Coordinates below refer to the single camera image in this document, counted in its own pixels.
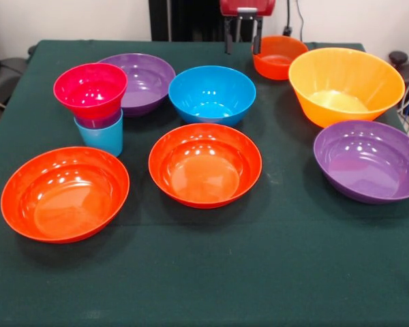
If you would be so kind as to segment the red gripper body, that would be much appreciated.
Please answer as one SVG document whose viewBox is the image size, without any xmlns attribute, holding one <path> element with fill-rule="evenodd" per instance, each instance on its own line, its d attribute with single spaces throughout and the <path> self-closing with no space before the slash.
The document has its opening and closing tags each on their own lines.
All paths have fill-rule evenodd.
<svg viewBox="0 0 409 327">
<path fill-rule="evenodd" d="M 276 0 L 220 0 L 220 12 L 225 17 L 266 17 L 273 13 Z"/>
</svg>

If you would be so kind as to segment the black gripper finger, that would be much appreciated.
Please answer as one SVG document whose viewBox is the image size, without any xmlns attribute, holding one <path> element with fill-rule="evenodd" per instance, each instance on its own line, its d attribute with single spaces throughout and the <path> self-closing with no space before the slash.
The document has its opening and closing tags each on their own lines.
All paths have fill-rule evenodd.
<svg viewBox="0 0 409 327">
<path fill-rule="evenodd" d="M 232 44 L 233 44 L 233 38 L 232 38 L 232 33 L 231 33 L 231 22 L 235 19 L 235 16 L 225 16 L 224 17 L 224 52 L 227 55 L 230 55 L 232 53 Z"/>
<path fill-rule="evenodd" d="M 261 51 L 263 17 L 255 17 L 254 21 L 253 54 L 259 55 Z"/>
</svg>

